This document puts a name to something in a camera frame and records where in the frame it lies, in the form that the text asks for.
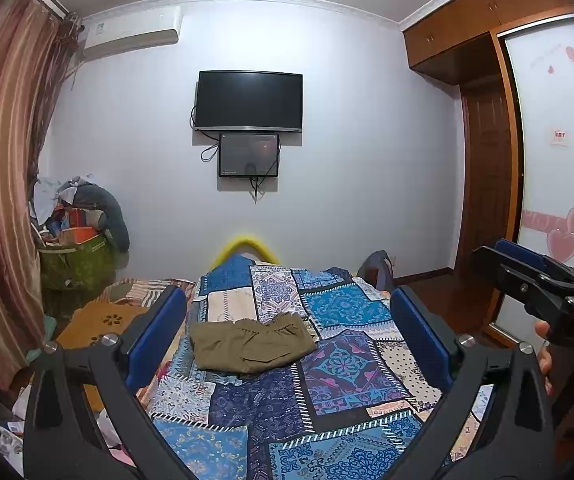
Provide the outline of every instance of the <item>tv screen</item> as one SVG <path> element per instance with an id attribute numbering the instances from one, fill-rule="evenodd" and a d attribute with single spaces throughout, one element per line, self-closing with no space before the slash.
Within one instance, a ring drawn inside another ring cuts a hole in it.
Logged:
<path id="1" fill-rule="evenodd" d="M 219 176 L 278 176 L 278 135 L 221 134 Z"/>
<path id="2" fill-rule="evenodd" d="M 301 132 L 302 75 L 200 72 L 195 128 Z"/>

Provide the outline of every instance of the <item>sliding wardrobe door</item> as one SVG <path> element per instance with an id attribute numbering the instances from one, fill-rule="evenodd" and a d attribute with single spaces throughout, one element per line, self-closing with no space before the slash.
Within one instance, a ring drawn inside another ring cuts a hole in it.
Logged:
<path id="1" fill-rule="evenodd" d="M 574 18 L 504 38 L 523 131 L 518 243 L 574 267 Z M 540 346 L 534 318 L 505 297 L 495 326 Z"/>

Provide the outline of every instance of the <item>person's arm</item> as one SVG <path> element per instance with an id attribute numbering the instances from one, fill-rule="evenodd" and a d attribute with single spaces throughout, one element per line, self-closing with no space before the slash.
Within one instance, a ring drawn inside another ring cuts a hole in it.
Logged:
<path id="1" fill-rule="evenodd" d="M 547 338 L 547 332 L 550 329 L 550 326 L 547 322 L 538 320 L 534 328 L 540 337 L 543 339 Z M 545 376 L 545 391 L 548 395 L 551 395 L 552 383 L 548 379 L 547 374 L 552 369 L 552 354 L 550 353 L 550 350 L 547 348 L 547 346 L 543 347 L 538 353 L 538 364 L 541 368 L 541 373 Z"/>

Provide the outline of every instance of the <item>patchwork quilt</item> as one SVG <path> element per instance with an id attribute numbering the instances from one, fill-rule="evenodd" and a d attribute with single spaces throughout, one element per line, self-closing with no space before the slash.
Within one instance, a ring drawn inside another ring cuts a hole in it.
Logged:
<path id="1" fill-rule="evenodd" d="M 232 256 L 193 291 L 187 326 L 281 312 L 318 348 L 253 378 L 198 370 L 183 336 L 148 412 L 201 480 L 378 480 L 441 397 L 389 313 L 389 297 L 349 273 Z M 485 413 L 483 386 L 446 462 L 462 458 Z"/>

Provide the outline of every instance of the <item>silver screw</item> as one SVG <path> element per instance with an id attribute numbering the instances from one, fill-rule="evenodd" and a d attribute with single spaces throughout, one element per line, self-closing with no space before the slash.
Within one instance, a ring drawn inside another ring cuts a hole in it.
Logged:
<path id="1" fill-rule="evenodd" d="M 105 346 L 113 346 L 118 343 L 118 336 L 116 334 L 105 334 L 100 338 L 100 342 Z"/>
<path id="2" fill-rule="evenodd" d="M 55 341 L 47 341 L 45 346 L 42 347 L 46 353 L 53 354 L 56 350 L 58 350 L 58 343 Z"/>
<path id="3" fill-rule="evenodd" d="M 525 341 L 519 343 L 518 349 L 523 354 L 533 354 L 534 353 L 534 347 Z"/>
<path id="4" fill-rule="evenodd" d="M 466 347 L 474 346 L 476 344 L 476 338 L 473 335 L 461 334 L 458 336 L 458 343 Z"/>

